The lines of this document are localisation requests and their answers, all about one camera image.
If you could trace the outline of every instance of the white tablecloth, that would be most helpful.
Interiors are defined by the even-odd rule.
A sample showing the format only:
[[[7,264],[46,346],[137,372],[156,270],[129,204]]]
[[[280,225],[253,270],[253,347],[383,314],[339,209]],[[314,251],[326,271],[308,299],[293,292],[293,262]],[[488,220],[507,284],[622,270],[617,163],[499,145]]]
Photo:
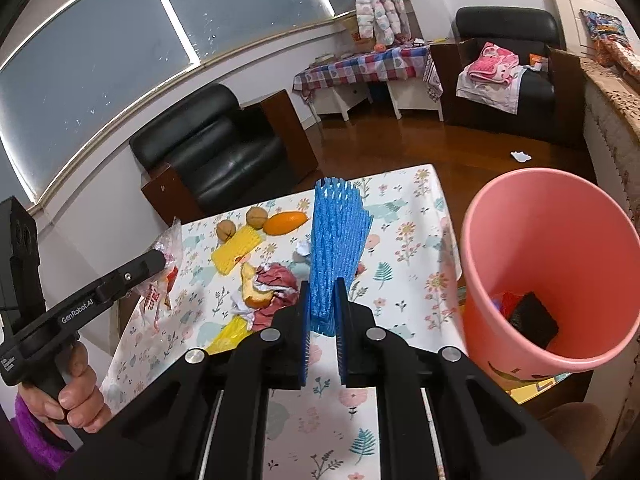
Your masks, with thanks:
[[[354,181],[374,216],[350,300],[369,306],[378,325],[411,346],[465,350],[458,312],[458,247],[442,188],[431,165],[391,171]],[[313,191],[260,204],[271,213],[302,210],[311,218]],[[230,292],[240,286],[239,266],[216,272],[210,254],[218,245],[216,224],[229,218],[240,227],[248,208],[183,226],[184,261],[170,294],[174,309],[163,312],[160,333],[152,314],[136,310],[102,383],[106,402],[121,410],[186,350],[206,348],[231,319]],[[281,262],[299,279],[307,264],[295,262],[298,240],[312,222],[279,237],[264,236],[248,260],[254,266]],[[273,391],[264,450],[265,479],[377,480],[380,478],[378,416],[373,388],[340,385],[335,339],[312,334],[306,387]]]

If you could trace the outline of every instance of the wooden headboard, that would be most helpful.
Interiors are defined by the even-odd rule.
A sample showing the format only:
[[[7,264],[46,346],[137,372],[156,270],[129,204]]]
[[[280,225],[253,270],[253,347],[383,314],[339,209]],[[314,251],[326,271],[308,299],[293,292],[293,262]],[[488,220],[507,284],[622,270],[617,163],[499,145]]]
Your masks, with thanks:
[[[625,27],[625,32],[635,52],[640,52],[640,38],[615,0],[555,0],[560,16],[566,49],[577,56],[593,56],[593,41],[580,16],[580,9],[594,10],[617,16]]]

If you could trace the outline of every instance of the yellow plastic wrapper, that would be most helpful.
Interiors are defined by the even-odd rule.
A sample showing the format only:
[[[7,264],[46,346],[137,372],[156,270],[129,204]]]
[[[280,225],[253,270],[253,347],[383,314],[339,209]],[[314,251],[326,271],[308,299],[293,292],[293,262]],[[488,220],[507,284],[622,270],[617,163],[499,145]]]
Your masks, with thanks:
[[[249,334],[251,332],[246,329],[246,321],[240,316],[234,316],[229,324],[222,329],[222,332],[211,342],[205,352],[213,355],[233,350]]]

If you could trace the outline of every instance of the human hand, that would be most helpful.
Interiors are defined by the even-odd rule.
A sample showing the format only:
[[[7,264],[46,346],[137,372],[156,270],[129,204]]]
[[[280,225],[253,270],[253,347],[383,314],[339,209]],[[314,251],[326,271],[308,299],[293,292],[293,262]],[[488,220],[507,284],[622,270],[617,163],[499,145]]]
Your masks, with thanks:
[[[33,416],[58,437],[64,438],[56,426],[56,421],[64,419],[62,408],[68,410],[66,420],[70,426],[95,433],[111,420],[111,410],[95,384],[94,369],[89,366],[86,348],[80,342],[71,351],[68,372],[73,380],[60,391],[57,401],[27,383],[18,386],[18,394]]]

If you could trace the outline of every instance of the black leather sofa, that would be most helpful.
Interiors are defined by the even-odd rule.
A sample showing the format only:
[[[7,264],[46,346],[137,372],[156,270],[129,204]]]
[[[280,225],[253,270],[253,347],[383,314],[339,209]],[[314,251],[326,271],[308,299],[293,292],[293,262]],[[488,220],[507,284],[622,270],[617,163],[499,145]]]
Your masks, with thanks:
[[[555,18],[521,7],[462,7],[456,13],[459,44],[435,44],[431,53],[444,90],[447,124],[515,134],[575,146],[582,142],[584,88],[579,59],[562,50]],[[458,75],[490,41],[529,64],[529,54],[550,58],[549,74],[522,76],[517,115],[456,97]]]
[[[288,194],[318,167],[284,90],[241,108],[231,90],[209,83],[129,144],[148,171],[143,192],[167,223]]]

